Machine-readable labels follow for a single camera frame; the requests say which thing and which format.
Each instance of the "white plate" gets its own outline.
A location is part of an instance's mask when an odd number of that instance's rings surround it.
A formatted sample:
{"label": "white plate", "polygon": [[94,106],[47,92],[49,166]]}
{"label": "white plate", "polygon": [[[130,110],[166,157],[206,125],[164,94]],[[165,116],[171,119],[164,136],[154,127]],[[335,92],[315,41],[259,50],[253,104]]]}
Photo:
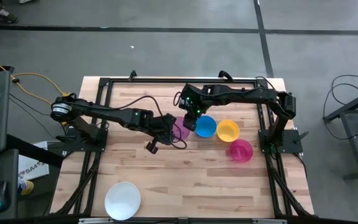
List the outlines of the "white plate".
{"label": "white plate", "polygon": [[139,206],[139,189],[130,182],[114,184],[104,198],[104,208],[115,220],[127,220],[134,216]]}

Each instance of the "wooden table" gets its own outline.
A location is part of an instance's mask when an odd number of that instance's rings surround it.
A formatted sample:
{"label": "wooden table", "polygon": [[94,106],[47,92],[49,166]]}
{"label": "wooden table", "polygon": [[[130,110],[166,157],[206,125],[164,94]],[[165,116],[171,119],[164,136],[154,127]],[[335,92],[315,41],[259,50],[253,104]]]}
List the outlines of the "wooden table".
{"label": "wooden table", "polygon": [[[95,101],[99,78],[84,77],[80,98]],[[269,80],[277,90],[285,90],[281,78]],[[115,83],[110,106],[126,105],[140,96],[152,95],[164,114],[183,116],[185,111],[172,103],[174,94],[183,85],[184,83]],[[252,85],[244,84],[228,85],[232,88],[253,88]],[[159,116],[150,99],[140,100],[131,107],[153,110]],[[178,150],[159,144],[160,150],[153,155],[145,149],[151,140],[150,136],[110,123],[108,146],[100,162],[91,215],[106,217],[108,214],[104,209],[104,196],[107,191],[117,182],[129,181],[139,188],[142,196],[136,217],[274,217],[265,158],[257,137],[260,126],[256,105],[233,103],[213,106],[207,115],[217,122],[232,119],[239,125],[240,138],[249,141],[254,148],[254,156],[249,162],[230,161],[226,156],[229,143],[220,141],[216,135],[212,138],[200,138],[195,133],[191,133],[186,140],[187,149]],[[287,127],[293,127],[292,121]],[[61,208],[77,188],[83,157],[83,152],[75,152],[63,161],[51,212]],[[283,154],[282,157],[288,188],[302,206],[313,213],[301,162],[291,154]],[[278,196],[280,208],[284,212],[281,190],[278,190]]]}

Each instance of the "blue cup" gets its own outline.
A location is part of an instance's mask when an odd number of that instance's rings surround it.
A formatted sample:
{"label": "blue cup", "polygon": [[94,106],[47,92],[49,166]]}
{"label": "blue cup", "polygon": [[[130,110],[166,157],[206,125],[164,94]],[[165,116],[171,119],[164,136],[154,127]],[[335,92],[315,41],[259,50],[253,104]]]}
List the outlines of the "blue cup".
{"label": "blue cup", "polygon": [[196,134],[201,137],[208,138],[214,135],[216,131],[216,122],[210,116],[202,116],[198,118],[196,123]]}

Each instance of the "yellow cup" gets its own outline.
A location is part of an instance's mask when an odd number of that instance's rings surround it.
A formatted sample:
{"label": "yellow cup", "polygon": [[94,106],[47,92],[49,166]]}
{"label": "yellow cup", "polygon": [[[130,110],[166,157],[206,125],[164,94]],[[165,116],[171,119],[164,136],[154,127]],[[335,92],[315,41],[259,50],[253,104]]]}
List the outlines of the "yellow cup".
{"label": "yellow cup", "polygon": [[225,119],[216,127],[216,134],[222,141],[233,142],[239,137],[240,129],[236,122]]}

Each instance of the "gray floor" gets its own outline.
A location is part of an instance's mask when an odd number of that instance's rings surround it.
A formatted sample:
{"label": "gray floor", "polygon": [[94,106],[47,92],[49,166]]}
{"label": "gray floor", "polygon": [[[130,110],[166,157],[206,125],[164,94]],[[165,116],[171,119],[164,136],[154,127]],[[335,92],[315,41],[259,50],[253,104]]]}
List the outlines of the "gray floor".
{"label": "gray floor", "polygon": [[[23,24],[257,28],[251,0],[41,0],[23,6],[7,0],[6,5]],[[355,0],[260,0],[260,5],[267,29],[358,30]],[[343,175],[357,170],[356,162],[349,143],[330,136],[321,120],[332,79],[358,75],[358,36],[268,35],[267,43],[274,76],[284,78],[287,90],[298,98],[295,124],[300,131],[310,132],[303,148],[316,214],[358,221],[358,180],[342,180]],[[215,77],[226,70],[235,77],[266,76],[258,34],[0,30],[0,63],[14,66],[16,72],[42,73],[73,92],[79,91],[85,75],[128,75],[133,69],[139,75]],[[358,86],[358,78],[339,82]],[[39,78],[22,78],[22,84],[49,100],[58,95]],[[11,92],[48,111],[45,103],[15,86]],[[346,86],[336,93],[343,101],[358,95]],[[29,142],[52,139],[20,108],[10,106],[11,134]],[[338,107],[330,98],[327,113]],[[35,116],[52,134],[62,133],[50,118]],[[344,137],[341,123],[335,121],[330,127]],[[32,203],[43,211],[46,199]]]}

